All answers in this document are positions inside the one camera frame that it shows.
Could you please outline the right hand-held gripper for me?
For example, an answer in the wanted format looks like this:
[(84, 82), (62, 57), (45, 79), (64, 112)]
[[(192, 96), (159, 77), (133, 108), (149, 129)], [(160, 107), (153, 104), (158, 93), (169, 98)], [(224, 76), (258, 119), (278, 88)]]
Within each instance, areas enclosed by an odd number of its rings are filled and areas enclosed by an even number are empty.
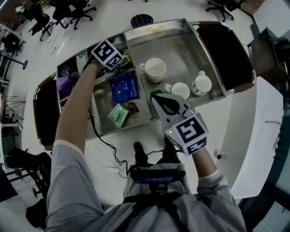
[(185, 99), (174, 94), (156, 94), (151, 102), (162, 121), (164, 134), (186, 156), (207, 145), (208, 129)]

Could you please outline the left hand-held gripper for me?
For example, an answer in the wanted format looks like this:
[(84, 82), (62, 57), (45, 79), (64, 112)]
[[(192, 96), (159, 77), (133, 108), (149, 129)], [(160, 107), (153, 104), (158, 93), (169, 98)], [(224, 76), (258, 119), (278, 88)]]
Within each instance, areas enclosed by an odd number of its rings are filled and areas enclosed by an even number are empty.
[(118, 50), (108, 39), (104, 39), (90, 47), (91, 54), (104, 67), (113, 70), (127, 64), (124, 52)]

